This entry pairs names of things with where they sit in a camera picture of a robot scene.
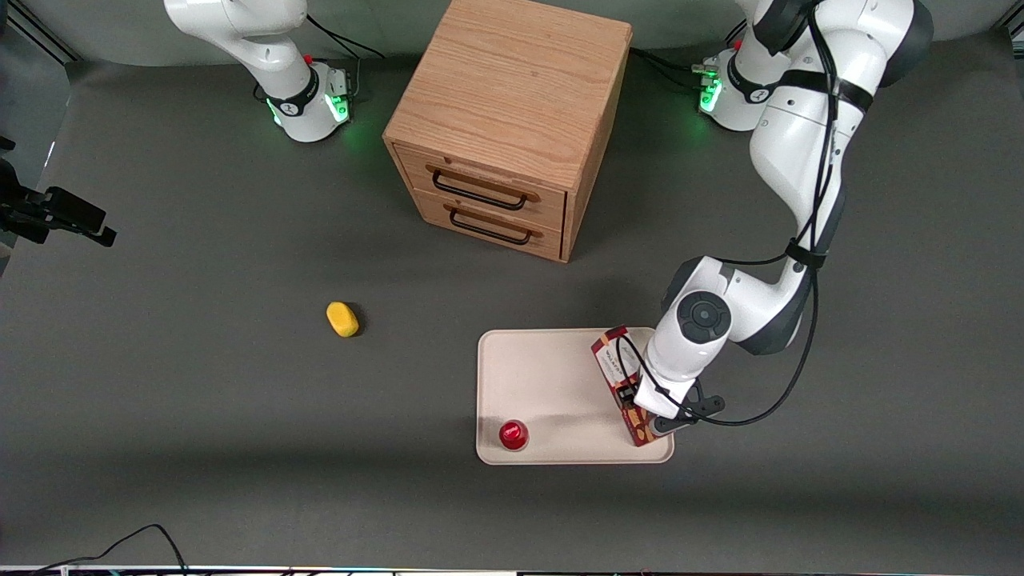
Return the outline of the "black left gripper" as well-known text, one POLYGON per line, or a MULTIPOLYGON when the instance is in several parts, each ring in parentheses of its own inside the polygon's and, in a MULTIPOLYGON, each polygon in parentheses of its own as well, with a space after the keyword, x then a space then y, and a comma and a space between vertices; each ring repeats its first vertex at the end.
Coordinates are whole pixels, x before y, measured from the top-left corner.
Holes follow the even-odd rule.
MULTIPOLYGON (((636 410, 635 402, 637 387, 634 384, 622 384, 614 389, 615 401, 621 410, 636 410)), ((684 422, 700 422, 706 417, 713 417, 722 412, 726 402, 721 396, 706 396, 701 382, 694 382, 680 401, 682 407, 678 419, 684 422)))

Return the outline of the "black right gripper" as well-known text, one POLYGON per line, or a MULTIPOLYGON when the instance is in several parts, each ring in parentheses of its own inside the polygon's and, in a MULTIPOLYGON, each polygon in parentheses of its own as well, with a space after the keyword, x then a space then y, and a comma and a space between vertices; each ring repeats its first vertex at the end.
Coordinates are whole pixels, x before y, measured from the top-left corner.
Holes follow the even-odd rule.
MULTIPOLYGON (((35 196, 35 190, 22 186, 10 162, 1 160, 1 230, 41 245, 49 229, 41 209, 30 201, 35 196)), ((116 230, 103 225, 106 212, 62 187, 48 187, 46 210, 56 222, 76 227, 100 246, 112 247, 116 240, 116 230)))

